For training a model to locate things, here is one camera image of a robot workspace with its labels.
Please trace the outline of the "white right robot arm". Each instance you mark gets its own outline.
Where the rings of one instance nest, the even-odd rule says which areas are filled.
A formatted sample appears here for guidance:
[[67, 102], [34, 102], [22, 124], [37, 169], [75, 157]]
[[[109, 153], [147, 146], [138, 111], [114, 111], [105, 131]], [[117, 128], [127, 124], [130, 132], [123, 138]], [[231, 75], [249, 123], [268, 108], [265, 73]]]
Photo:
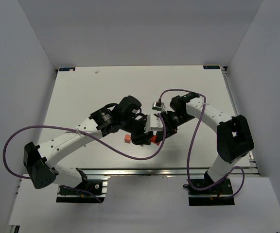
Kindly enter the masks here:
[[198, 120], [188, 149], [186, 167], [189, 167], [193, 144], [201, 123], [216, 134], [218, 155], [205, 172], [203, 185], [195, 186], [188, 178], [190, 187], [196, 191], [205, 191], [223, 182], [234, 169], [238, 169], [237, 163], [254, 149], [247, 119], [243, 115], [234, 117], [217, 110], [207, 103], [204, 95], [190, 92], [175, 96], [170, 102], [170, 108], [171, 111], [161, 114], [166, 124], [167, 137], [174, 135], [178, 126], [194, 118]]

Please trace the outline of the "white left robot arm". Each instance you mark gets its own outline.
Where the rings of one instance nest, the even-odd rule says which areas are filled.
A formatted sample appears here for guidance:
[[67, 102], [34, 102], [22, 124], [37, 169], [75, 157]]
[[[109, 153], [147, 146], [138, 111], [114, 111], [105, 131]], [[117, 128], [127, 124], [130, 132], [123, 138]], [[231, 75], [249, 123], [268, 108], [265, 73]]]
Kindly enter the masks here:
[[79, 168], [68, 168], [58, 163], [94, 139], [123, 130], [131, 134], [135, 145], [150, 145], [154, 133], [147, 131], [147, 116], [137, 112], [141, 103], [133, 96], [124, 97], [120, 103], [110, 103], [93, 112], [74, 132], [65, 132], [45, 143], [30, 142], [24, 147], [24, 166], [36, 189], [52, 183], [71, 188], [86, 188], [88, 179]]

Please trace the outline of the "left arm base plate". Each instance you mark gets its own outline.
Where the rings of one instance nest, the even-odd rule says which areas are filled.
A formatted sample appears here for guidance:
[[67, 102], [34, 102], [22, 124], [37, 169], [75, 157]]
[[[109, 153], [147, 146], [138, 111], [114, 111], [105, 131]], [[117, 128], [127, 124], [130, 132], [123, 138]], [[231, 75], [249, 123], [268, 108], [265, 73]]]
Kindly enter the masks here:
[[57, 203], [96, 203], [105, 200], [109, 176], [88, 177], [87, 184], [76, 188], [60, 185], [57, 192]]

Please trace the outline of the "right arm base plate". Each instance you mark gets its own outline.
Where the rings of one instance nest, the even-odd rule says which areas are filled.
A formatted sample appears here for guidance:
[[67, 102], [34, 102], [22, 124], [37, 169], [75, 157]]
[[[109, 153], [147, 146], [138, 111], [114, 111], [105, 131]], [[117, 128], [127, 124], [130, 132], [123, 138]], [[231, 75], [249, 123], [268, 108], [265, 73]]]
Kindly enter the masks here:
[[189, 206], [235, 205], [234, 197], [230, 197], [233, 194], [233, 189], [229, 178], [204, 191], [196, 191], [189, 184], [184, 184], [183, 188], [188, 191]]

